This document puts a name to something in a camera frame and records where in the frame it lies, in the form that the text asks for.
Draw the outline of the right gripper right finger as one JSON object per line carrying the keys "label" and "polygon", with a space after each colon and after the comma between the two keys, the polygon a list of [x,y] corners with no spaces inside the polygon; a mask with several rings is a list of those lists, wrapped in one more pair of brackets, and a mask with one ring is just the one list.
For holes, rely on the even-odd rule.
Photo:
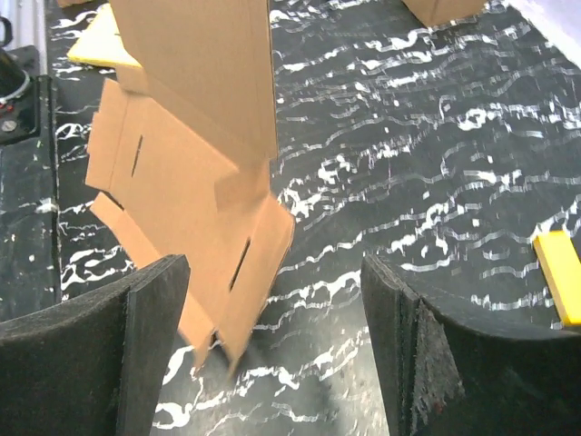
{"label": "right gripper right finger", "polygon": [[376,254],[360,286],[393,435],[577,435],[580,336],[481,310]]}

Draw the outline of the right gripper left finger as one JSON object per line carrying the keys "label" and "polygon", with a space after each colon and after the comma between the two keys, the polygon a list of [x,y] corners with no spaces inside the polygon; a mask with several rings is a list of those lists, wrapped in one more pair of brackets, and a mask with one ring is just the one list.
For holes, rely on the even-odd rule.
{"label": "right gripper left finger", "polygon": [[167,255],[1,324],[4,435],[147,435],[190,266]]}

